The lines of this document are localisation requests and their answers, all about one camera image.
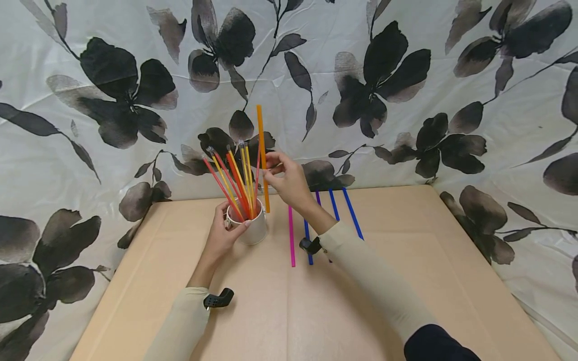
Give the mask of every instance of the right hand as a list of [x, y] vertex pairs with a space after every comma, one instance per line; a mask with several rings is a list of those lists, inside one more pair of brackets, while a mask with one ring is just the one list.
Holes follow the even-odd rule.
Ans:
[[[265, 180], [277, 191], [281, 199], [292, 208], [299, 211], [310, 204], [317, 204], [305, 179], [303, 167], [281, 152], [267, 153], [267, 169], [264, 170]], [[283, 177], [276, 174], [285, 173]]]

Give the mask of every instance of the yellow straw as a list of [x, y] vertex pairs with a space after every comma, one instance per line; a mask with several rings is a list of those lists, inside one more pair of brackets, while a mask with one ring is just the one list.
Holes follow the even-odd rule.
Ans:
[[[229, 192], [229, 196], [234, 201], [235, 200], [235, 194], [231, 191], [229, 184], [227, 183], [227, 179], [225, 178], [225, 174], [223, 174], [223, 170], [221, 169], [221, 166], [217, 162], [217, 158], [213, 155], [213, 153], [211, 153], [211, 156], [213, 157], [213, 162], [217, 166], [217, 170], [218, 170], [219, 174], [221, 175], [221, 178], [223, 178], [223, 184], [225, 185], [227, 192]], [[235, 202], [233, 202], [232, 206], [237, 210], [237, 212], [239, 212], [239, 214], [242, 214], [239, 211], [239, 207], [237, 207], [237, 204]]]
[[247, 191], [245, 190], [245, 185], [243, 184], [243, 179], [241, 178], [241, 173], [239, 172], [239, 167], [237, 167], [237, 162], [235, 161], [235, 157], [233, 157], [233, 152], [229, 149], [229, 155], [231, 156], [231, 159], [233, 159], [233, 167], [235, 168], [235, 171], [237, 172], [237, 176], [239, 177], [239, 181], [241, 182], [241, 185], [239, 188], [241, 188], [239, 191], [243, 193], [243, 196], [249, 200], [249, 196], [247, 196]]
[[251, 174], [251, 158], [249, 157], [249, 147], [245, 147], [245, 158], [247, 158], [247, 174], [249, 175], [249, 184], [247, 185], [249, 188], [249, 198], [251, 198], [251, 212], [253, 213], [253, 218], [256, 216], [255, 214], [255, 195], [253, 194], [253, 175]]

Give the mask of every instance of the hand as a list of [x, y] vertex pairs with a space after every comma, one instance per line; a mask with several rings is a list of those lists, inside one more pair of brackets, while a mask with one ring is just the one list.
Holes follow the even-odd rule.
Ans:
[[[305, 207], [317, 203], [309, 192], [303, 167], [281, 152], [270, 152], [266, 155], [267, 168], [264, 177], [275, 188], [285, 203], [300, 212]], [[274, 175], [285, 173], [283, 177]]]
[[233, 248], [233, 244], [235, 244], [237, 238], [239, 238], [251, 224], [251, 221], [245, 221], [235, 229], [227, 230], [225, 227], [225, 217], [228, 206], [229, 202], [223, 202], [215, 208], [215, 216], [209, 231], [209, 236], [207, 237], [207, 242], [205, 243], [205, 249], [203, 249], [199, 263], [197, 263], [197, 267], [187, 284], [188, 287], [208, 288], [213, 279], [213, 274], [222, 261], [223, 256]]

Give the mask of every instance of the dark navy sleeve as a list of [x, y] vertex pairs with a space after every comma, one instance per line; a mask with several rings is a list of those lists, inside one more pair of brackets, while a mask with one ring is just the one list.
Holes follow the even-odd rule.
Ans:
[[481, 361], [438, 325], [425, 325], [405, 343], [407, 361]]

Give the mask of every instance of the white cup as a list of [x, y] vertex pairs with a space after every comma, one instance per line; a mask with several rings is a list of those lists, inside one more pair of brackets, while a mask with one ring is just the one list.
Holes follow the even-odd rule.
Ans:
[[[239, 207], [239, 210], [243, 212], [243, 207], [239, 205], [239, 199], [235, 198], [235, 202]], [[263, 204], [261, 200], [257, 198], [257, 216], [252, 219], [249, 228], [239, 237], [238, 241], [246, 245], [257, 244], [265, 238], [267, 235], [267, 221], [265, 220], [265, 210], [263, 209]], [[235, 211], [231, 206], [227, 207], [227, 222], [233, 228], [239, 226], [242, 222], [239, 222]]]

